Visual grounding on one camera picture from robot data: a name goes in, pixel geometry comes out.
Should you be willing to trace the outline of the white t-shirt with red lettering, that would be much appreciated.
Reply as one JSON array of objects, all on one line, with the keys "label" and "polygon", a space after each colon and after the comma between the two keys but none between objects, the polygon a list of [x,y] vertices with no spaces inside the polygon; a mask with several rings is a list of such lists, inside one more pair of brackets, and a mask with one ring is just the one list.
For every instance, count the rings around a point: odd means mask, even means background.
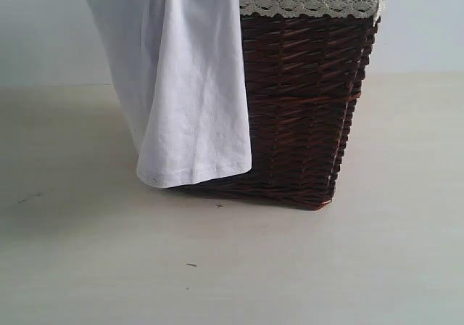
[{"label": "white t-shirt with red lettering", "polygon": [[147,185],[252,166],[239,0],[86,0]]}]

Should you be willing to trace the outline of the dark brown wicker basket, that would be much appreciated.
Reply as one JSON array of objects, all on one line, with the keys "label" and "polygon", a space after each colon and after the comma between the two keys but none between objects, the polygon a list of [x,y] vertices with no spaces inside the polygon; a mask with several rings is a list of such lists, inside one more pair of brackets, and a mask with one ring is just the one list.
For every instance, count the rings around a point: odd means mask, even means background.
[{"label": "dark brown wicker basket", "polygon": [[181,191],[303,210],[329,204],[377,30],[372,17],[242,17],[252,169]]}]

